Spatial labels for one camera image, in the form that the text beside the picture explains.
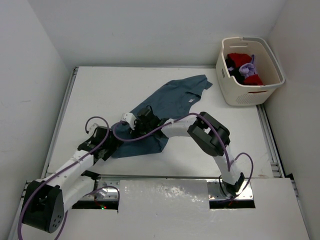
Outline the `blue t shirt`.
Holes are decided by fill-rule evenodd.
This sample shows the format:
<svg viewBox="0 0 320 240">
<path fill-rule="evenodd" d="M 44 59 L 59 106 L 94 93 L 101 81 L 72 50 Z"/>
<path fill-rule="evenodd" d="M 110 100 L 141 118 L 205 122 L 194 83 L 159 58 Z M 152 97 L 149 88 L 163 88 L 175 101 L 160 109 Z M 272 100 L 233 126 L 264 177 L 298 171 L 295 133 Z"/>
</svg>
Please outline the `blue t shirt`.
<svg viewBox="0 0 320 240">
<path fill-rule="evenodd" d="M 154 115 L 160 119 L 179 119 L 190 112 L 191 107 L 201 100 L 203 91 L 211 86 L 212 83 L 204 74 L 171 80 L 130 112 L 137 116 L 141 109 L 150 106 Z M 112 157 L 126 158 L 158 154 L 164 150 L 167 142 L 167 138 L 155 135 L 139 141 L 125 142 L 113 153 Z"/>
</svg>

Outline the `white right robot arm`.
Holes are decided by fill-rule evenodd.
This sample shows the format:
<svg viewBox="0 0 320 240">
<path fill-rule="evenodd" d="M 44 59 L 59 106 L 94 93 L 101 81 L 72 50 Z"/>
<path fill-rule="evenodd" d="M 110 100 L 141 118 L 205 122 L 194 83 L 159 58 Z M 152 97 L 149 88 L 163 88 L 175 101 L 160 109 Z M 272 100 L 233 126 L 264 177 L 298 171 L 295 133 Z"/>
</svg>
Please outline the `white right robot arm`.
<svg viewBox="0 0 320 240">
<path fill-rule="evenodd" d="M 207 155 L 213 157 L 220 170 L 225 191 L 235 196 L 245 176 L 230 153 L 230 131 L 207 112 L 190 113 L 181 119 L 158 118 L 147 106 L 130 124 L 130 133 L 142 137 L 148 133 L 159 138 L 190 137 Z"/>
</svg>

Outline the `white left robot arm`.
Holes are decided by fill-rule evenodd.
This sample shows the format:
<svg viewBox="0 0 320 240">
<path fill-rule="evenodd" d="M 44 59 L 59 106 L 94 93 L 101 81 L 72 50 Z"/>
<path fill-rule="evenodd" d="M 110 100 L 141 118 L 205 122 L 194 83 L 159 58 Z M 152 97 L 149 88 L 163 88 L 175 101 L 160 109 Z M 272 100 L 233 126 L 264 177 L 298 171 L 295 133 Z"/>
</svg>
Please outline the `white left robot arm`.
<svg viewBox="0 0 320 240">
<path fill-rule="evenodd" d="M 21 222 L 47 233 L 56 231 L 65 213 L 94 190 L 100 175 L 89 169 L 110 158 L 122 144 L 111 129 L 97 126 L 62 167 L 27 186 Z"/>
</svg>

